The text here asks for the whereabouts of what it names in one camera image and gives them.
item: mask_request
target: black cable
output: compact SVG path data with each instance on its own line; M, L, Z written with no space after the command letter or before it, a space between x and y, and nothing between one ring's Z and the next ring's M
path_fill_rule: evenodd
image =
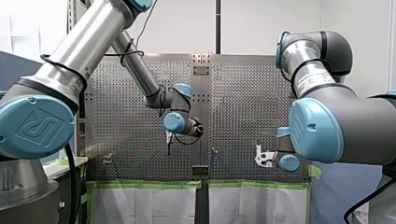
M186 143L186 142L183 142L183 141L181 141L180 139L178 139L177 135L173 134L173 136L175 137L175 139L176 139L181 145L184 145L184 146L191 146L191 145L194 145L195 143L197 143L197 142L201 139L201 136L200 136L200 137L197 137L194 141L192 141L192 142L190 142L190 143Z
M128 45L126 46L124 53L115 53L115 54L113 54L113 53L108 53L108 54L105 54L105 56L121 56L121 58L120 58L120 64L122 65L122 67L125 67L125 63L123 62L123 60L124 60L124 58L125 58L126 55L134 54L134 53L140 53L140 56L142 56L142 57L145 56L145 52L143 52L142 50L133 50L133 51L129 51L129 49L131 48L131 46L132 46L133 43L134 43L134 39L132 38L132 39L128 42Z
M75 224L78 214L78 193L77 193L77 171L73 157L73 151L70 145L67 143L64 147L66 151L67 159L69 161L70 170L70 184L71 184L71 203L70 203L70 218L69 224Z
M143 29L142 29L142 31L140 32L140 35L137 37L136 46L139 46L139 39L140 39L140 37L142 36L142 34L145 32L145 30L146 30L146 26L148 25L149 18L150 18L150 16L151 16L152 11L153 11L154 8L155 8L155 5L157 5L157 2L158 2L158 0L155 0L154 4L152 5L151 11L149 12L148 17L146 18L146 21L145 21L145 24L144 24L144 26L143 26Z
M282 74L282 77L285 78L285 80L287 80L288 82L291 82L291 80L285 75L283 68L282 68L282 43L283 43L283 39L285 38L285 35L289 35L290 32L288 31L284 31L282 33L282 35L280 36L280 41L279 41L279 48L280 48L280 55L279 55L279 67L280 67L280 74Z
M365 197L362 199L360 202L356 203L352 207L350 207L344 214L344 221L346 224L350 224L349 220L347 219L349 215L353 213L357 208L360 206L364 205L365 203L370 202L373 198L378 196L380 193L384 192L387 188L392 186L396 182L396 177L392 178L390 181L388 181L385 185L383 185L381 188L377 189L373 193L371 193L369 196Z
M88 86L87 80L85 79L85 77L80 72L74 70L73 68L69 68L66 65L62 64L62 63L53 62L50 59L50 56L48 54L41 54L40 58L46 63L50 63L53 66L61 67L62 69L67 70L67 71L73 73L74 75L78 76L79 79L81 79L81 82L82 82L81 92L84 92L85 90L87 90L87 86Z
M293 74L291 75L291 82L290 82L290 84L291 84L291 90L293 91L293 94L294 94L296 97L297 97L297 92L296 92L296 90L294 89L294 82L295 82L295 78L296 78L296 75L297 75L298 71L299 71L301 68L303 68L304 66L306 66L307 64L314 63L314 62L321 62L321 63L323 63L323 65L326 67L326 69L328 70L328 72L329 72L330 74L332 73L332 65L331 65L329 62L327 62L326 60L324 60L324 59L311 59L311 60L304 61L304 62L300 63L300 65L297 66L297 68L294 70Z
M163 116L163 114L165 113L165 100L166 100L166 88L164 85L160 85L160 89L162 89L163 91L160 94L160 113L159 113L159 118Z
M75 74L76 76L78 76L82 82L81 92L84 92L85 90L87 90L87 86L88 86L87 80L81 73L74 70L73 68L67 67L66 65L64 65L62 63L53 62L50 59L50 56L48 54L42 54L42 55L40 55L40 58L44 62L50 63L52 66L61 67L64 70L67 70L67 71ZM71 203L70 203L69 223L75 224L76 219L77 219L77 214L78 214L78 208L79 208L78 193L77 193L77 188L78 188L77 171L76 171L76 165L75 165L75 161L74 161L74 157L73 157L73 151L68 143L66 144L66 146L64 146L64 150L66 152L66 156L67 156L68 163L69 163L69 170L70 170Z
M171 135L171 138L169 139L169 142L168 142L168 156L171 155L171 144L172 144L172 139L173 139L173 134Z

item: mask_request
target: perforated metal panel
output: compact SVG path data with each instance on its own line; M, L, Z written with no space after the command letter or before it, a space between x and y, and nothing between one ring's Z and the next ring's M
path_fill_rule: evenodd
M299 172L286 173L254 161L257 142L263 149L276 149L276 130L287 125L292 101L274 57L206 58L203 64L186 54L145 56L164 86L191 82L191 115L205 116L200 118L205 125L201 142L192 147L173 144L170 156L158 111L144 106L140 90L118 59L103 59L85 96L86 145L88 155L95 154L89 179L184 180L192 178L193 165L210 165L210 178L304 181L304 163ZM200 64L210 67L208 75L193 73Z
M303 181L306 164L295 173L262 168L256 144L276 149L276 130L288 125L290 84L272 56L214 55L210 125L210 177Z
M145 58L164 86L190 83L190 55ZM141 91L119 59L103 59L90 82L87 146L96 156L89 179L191 179L190 147L173 144L167 155L163 119L144 106Z

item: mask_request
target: blue joint cap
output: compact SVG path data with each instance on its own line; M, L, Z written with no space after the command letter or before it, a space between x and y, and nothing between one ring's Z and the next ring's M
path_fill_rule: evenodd
M281 138L286 135L290 134L290 128L289 127L280 127L277 129L277 134L276 137Z
M62 101L26 95L0 107L0 154L40 159L61 150L75 130L74 115Z
M176 83L173 85L173 88L177 89L181 94L189 97L189 99L192 96L192 89L191 86L188 84Z
M388 91L387 95L396 95L396 90Z
M296 152L311 161L333 163L344 152L344 137L337 119L320 101L295 101L289 113L290 138Z
M186 120L177 112L172 112L166 115L163 119L163 126L165 130L171 133L183 133L186 127Z
M300 161L294 155L284 155L279 160L279 167L287 172L295 172L300 167Z
M136 10L139 12L145 12L152 6L152 0L127 0L129 1Z

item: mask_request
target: white wall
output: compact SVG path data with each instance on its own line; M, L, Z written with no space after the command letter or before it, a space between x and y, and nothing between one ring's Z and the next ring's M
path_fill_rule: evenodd
M147 52L214 52L216 0L159 0L139 48ZM223 0L221 53L275 54L284 30L304 32L320 28L318 0ZM148 13L129 30L140 33Z
M359 96L384 93L389 79L392 0L324 0L322 29L342 34L353 50L346 84Z
M214 0L158 0L139 48L145 52L207 53L215 50ZM129 29L137 39L149 13Z
M67 0L0 0L0 50L42 62L66 36Z
M223 0L221 53L274 55L283 31L319 30L320 9L318 0Z

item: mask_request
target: metal bracket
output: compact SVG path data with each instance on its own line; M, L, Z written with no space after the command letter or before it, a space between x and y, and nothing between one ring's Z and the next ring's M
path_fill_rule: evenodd
M192 166L193 175L209 175L209 166L207 165L197 165Z
M276 152L266 151L262 152L262 145L256 146L256 158L255 161L259 166L262 167L275 167L275 156Z
M209 76L209 66L194 66L195 76Z

